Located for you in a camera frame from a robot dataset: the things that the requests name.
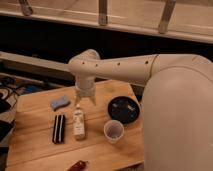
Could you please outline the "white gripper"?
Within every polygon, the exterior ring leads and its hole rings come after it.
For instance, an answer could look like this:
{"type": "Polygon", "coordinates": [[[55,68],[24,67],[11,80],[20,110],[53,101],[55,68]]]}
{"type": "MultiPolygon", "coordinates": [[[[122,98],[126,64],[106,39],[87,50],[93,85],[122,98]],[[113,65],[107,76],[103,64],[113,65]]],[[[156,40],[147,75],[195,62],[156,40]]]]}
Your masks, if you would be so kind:
{"type": "Polygon", "coordinates": [[[81,98],[90,97],[90,101],[96,105],[95,80],[93,77],[77,77],[75,82],[76,97],[74,106],[80,104],[81,98]]]}

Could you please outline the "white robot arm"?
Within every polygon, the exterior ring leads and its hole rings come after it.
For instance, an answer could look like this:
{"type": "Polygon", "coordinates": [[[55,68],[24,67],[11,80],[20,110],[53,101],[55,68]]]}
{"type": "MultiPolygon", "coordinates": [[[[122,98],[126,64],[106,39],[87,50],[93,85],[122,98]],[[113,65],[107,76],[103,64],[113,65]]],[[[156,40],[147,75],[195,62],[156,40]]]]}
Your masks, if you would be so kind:
{"type": "Polygon", "coordinates": [[[89,49],[68,67],[78,99],[95,98],[95,78],[144,88],[145,171],[213,171],[213,62],[195,54],[102,60],[89,49]]]}

